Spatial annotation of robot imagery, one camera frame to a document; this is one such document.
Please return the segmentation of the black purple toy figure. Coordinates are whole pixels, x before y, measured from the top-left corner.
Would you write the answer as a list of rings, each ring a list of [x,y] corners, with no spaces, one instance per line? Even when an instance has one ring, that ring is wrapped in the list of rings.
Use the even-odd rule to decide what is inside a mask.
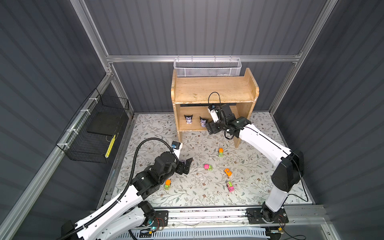
[[[193,122],[193,115],[184,115],[186,119],[186,124],[190,125]]]
[[[207,122],[208,122],[208,119],[200,117],[200,123],[202,128],[206,127]]]

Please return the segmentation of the pink green toy bus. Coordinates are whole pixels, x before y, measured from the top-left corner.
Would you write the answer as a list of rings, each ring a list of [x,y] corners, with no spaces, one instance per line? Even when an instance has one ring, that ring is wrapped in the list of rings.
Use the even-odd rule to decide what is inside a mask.
[[[226,184],[229,192],[233,192],[235,190],[234,185],[231,181],[227,181]]]

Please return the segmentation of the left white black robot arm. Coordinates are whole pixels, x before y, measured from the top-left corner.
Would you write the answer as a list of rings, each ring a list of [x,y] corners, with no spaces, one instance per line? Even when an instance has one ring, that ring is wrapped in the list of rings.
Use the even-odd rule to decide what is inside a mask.
[[[124,190],[100,209],[77,221],[61,240],[111,240],[124,231],[150,226],[156,211],[146,200],[177,173],[188,174],[193,158],[179,161],[176,150],[164,152],[153,165],[128,182]]]

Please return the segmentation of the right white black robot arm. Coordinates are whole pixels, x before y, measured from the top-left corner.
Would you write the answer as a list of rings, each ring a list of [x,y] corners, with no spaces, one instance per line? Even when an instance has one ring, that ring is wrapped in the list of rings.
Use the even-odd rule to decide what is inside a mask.
[[[272,174],[273,187],[263,203],[261,216],[266,223],[273,223],[279,218],[289,192],[301,181],[304,174],[304,157],[300,151],[293,152],[262,133],[245,117],[236,118],[230,106],[210,104],[208,112],[212,121],[206,123],[210,135],[224,132],[231,140],[239,138],[262,153],[276,168]]]

